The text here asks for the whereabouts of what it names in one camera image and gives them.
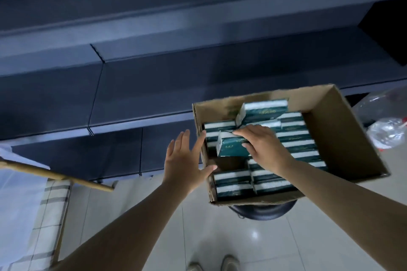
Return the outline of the person's left hand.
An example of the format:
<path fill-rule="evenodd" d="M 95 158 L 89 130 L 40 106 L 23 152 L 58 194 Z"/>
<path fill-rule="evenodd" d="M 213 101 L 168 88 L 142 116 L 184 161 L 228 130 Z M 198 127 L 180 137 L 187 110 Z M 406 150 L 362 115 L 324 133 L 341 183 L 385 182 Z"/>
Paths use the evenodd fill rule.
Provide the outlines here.
<path fill-rule="evenodd" d="M 181 132 L 175 139 L 173 154 L 164 163 L 163 183 L 170 186 L 171 189 L 182 192 L 183 196 L 187 196 L 200 185 L 198 183 L 198 167 L 201 148 L 206 139 L 206 130 L 201 132 L 193 148 L 187 154 L 181 152 L 183 133 Z"/>

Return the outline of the person's right hand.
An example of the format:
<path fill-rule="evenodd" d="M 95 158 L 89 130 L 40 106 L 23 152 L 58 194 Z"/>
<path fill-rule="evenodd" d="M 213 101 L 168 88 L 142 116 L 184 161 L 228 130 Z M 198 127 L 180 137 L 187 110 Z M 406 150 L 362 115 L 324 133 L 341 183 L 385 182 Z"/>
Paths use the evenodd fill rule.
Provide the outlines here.
<path fill-rule="evenodd" d="M 247 125 L 233 131 L 248 140 L 256 149 L 252 157 L 258 165 L 278 176 L 284 177 L 285 170 L 295 165 L 295 159 L 276 137 L 274 131 L 261 125 Z"/>

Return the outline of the green tissue paper packet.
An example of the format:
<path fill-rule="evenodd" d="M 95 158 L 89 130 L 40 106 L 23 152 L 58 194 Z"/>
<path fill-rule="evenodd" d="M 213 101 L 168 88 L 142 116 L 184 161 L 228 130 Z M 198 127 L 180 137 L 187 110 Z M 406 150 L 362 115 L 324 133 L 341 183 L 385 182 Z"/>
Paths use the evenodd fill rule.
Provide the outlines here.
<path fill-rule="evenodd" d="M 248 150 L 242 145 L 248 140 L 242 136 L 234 135 L 230 131 L 220 131 L 216 143 L 218 157 L 250 157 Z"/>

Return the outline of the person's right forearm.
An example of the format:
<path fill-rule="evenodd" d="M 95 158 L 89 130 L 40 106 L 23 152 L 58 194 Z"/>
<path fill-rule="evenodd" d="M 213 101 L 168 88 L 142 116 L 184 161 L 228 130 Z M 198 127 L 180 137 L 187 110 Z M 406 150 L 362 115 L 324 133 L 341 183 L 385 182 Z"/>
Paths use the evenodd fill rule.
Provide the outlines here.
<path fill-rule="evenodd" d="M 289 160 L 274 173 L 289 181 L 387 271 L 407 271 L 407 205 Z"/>

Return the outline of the person's left forearm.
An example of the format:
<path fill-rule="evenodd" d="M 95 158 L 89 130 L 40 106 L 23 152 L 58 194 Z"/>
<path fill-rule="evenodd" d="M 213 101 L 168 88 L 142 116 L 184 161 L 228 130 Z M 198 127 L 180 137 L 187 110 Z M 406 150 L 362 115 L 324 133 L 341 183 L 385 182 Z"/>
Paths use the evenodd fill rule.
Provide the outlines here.
<path fill-rule="evenodd" d="M 53 271 L 142 271 L 171 216 L 196 186 L 163 181 L 83 243 Z"/>

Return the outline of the stack of green packets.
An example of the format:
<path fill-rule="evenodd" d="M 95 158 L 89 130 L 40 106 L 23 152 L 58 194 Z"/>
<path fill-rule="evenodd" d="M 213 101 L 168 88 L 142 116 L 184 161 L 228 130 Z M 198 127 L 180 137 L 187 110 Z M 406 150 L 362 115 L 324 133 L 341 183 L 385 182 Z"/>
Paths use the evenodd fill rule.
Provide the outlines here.
<path fill-rule="evenodd" d="M 220 172 L 212 176 L 216 201 L 226 202 L 238 199 L 266 196 L 294 191 L 295 187 L 282 177 L 265 170 L 250 157 L 218 157 L 216 143 L 220 131 L 230 131 L 248 124 L 261 125 L 272 129 L 282 145 L 297 160 L 327 170 L 316 142 L 312 138 L 303 114 L 300 111 L 288 111 L 288 99 L 243 102 L 228 111 L 225 116 L 211 111 L 211 121 L 201 125 L 206 130 L 207 154 L 221 160 Z"/>

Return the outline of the black round stool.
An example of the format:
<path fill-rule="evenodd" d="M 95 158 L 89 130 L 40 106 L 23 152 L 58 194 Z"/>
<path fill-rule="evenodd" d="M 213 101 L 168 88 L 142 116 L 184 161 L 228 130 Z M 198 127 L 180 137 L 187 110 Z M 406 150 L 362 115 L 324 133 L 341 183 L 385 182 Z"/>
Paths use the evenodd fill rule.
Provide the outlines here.
<path fill-rule="evenodd" d="M 279 205 L 233 205 L 229 208 L 240 218 L 255 221 L 269 221 L 280 218 L 288 213 L 296 204 L 297 200 L 285 202 Z"/>

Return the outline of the dark grey shelving unit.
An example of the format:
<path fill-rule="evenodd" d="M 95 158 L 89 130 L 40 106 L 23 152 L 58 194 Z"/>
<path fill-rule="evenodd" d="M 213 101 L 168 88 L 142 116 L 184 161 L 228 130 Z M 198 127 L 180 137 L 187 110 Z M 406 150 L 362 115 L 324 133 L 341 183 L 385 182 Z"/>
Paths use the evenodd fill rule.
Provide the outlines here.
<path fill-rule="evenodd" d="M 0 145 L 90 181 L 155 175 L 192 104 L 407 84 L 379 17 L 407 0 L 0 0 Z"/>

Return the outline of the brown cardboard box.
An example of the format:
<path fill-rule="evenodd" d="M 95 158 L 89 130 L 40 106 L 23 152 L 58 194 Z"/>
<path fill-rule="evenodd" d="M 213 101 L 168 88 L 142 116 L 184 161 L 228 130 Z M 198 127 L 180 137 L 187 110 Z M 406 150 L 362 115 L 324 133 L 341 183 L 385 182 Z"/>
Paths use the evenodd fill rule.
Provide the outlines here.
<path fill-rule="evenodd" d="M 272 90 L 262 93 L 213 99 L 192 104 L 197 133 L 202 123 L 211 121 L 211 111 L 225 116 L 243 102 L 287 98 L 289 112 L 303 113 L 307 128 L 316 142 L 328 173 L 353 183 L 375 180 L 390 175 L 352 112 L 347 100 L 333 85 Z"/>

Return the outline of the person's right shoe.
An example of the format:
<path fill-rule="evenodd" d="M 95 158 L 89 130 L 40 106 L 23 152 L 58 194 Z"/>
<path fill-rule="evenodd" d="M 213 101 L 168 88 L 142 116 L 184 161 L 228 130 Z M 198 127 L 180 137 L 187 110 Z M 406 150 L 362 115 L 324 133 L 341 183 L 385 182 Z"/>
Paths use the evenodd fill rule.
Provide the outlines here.
<path fill-rule="evenodd" d="M 220 271 L 241 271 L 240 261 L 232 255 L 226 255 L 221 264 Z"/>

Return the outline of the clear plastic bag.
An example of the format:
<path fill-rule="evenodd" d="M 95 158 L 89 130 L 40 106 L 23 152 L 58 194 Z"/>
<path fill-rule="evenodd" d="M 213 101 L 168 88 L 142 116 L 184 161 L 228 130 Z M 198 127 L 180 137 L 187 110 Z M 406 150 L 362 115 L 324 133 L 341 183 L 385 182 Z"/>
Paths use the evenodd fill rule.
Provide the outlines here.
<path fill-rule="evenodd" d="M 352 110 L 377 149 L 407 143 L 407 86 L 371 92 Z"/>

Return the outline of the plaid seat cushion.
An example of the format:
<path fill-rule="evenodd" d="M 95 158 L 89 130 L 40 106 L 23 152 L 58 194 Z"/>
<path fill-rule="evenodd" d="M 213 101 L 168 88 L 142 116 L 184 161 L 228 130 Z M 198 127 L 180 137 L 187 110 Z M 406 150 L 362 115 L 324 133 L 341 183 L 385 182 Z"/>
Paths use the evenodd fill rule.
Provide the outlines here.
<path fill-rule="evenodd" d="M 47 181 L 33 229 L 17 257 L 0 263 L 0 271 L 51 271 L 59 255 L 71 189 L 70 181 Z"/>

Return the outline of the white cloth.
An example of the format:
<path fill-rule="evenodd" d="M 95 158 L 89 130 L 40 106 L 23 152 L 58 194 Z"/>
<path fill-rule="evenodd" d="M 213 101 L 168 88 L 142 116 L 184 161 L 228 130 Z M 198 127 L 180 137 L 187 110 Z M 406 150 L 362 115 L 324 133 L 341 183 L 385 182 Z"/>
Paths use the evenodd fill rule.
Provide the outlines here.
<path fill-rule="evenodd" d="M 0 267 L 26 255 L 47 181 L 0 168 Z"/>

